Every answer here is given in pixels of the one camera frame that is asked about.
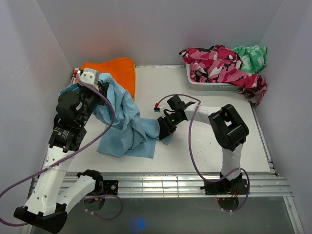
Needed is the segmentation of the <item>light blue trousers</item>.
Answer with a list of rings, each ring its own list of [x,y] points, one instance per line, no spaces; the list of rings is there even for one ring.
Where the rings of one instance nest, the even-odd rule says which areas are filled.
[[[129,91],[118,84],[111,74],[101,73],[99,81],[109,84],[106,98],[115,112],[115,119],[113,126],[102,136],[97,151],[115,157],[153,158],[156,141],[159,140],[158,121],[141,118]]]

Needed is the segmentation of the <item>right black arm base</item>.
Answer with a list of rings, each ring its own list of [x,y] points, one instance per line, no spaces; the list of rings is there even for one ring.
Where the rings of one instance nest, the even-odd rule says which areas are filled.
[[[204,183],[200,189],[204,191],[205,195],[246,195],[249,185],[245,179],[240,180],[232,187],[227,186],[225,183]]]

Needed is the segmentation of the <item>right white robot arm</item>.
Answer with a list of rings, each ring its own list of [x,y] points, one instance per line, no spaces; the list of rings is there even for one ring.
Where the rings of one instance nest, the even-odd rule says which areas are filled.
[[[231,194],[238,188],[238,183],[242,179],[241,151],[249,134],[246,123],[231,104],[218,109],[203,106],[199,99],[189,95],[185,97],[193,101],[185,103],[180,99],[181,96],[184,95],[167,95],[170,110],[161,107],[160,102],[155,104],[154,111],[161,113],[161,117],[157,119],[160,127],[159,139],[162,140],[173,134],[179,123],[189,121],[188,147],[195,171],[207,184],[218,183],[223,192]],[[195,121],[210,125],[222,148],[222,168],[220,178],[217,180],[204,178],[195,164],[191,146],[191,130]]]

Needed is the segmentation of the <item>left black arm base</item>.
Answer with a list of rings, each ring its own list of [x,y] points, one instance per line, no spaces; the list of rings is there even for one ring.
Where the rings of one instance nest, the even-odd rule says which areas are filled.
[[[88,196],[97,195],[117,195],[118,194],[118,180],[102,180],[96,181],[95,189],[88,193]]]

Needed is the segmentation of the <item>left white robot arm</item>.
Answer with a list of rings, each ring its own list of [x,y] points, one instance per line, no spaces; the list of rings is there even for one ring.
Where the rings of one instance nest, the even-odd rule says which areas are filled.
[[[65,192],[59,192],[72,161],[68,156],[79,150],[86,135],[85,125],[99,105],[105,105],[104,100],[81,85],[60,94],[44,164],[46,171],[39,175],[25,205],[15,209],[15,218],[57,234],[79,201],[86,195],[102,194],[103,178],[95,170],[78,173],[78,180]]]

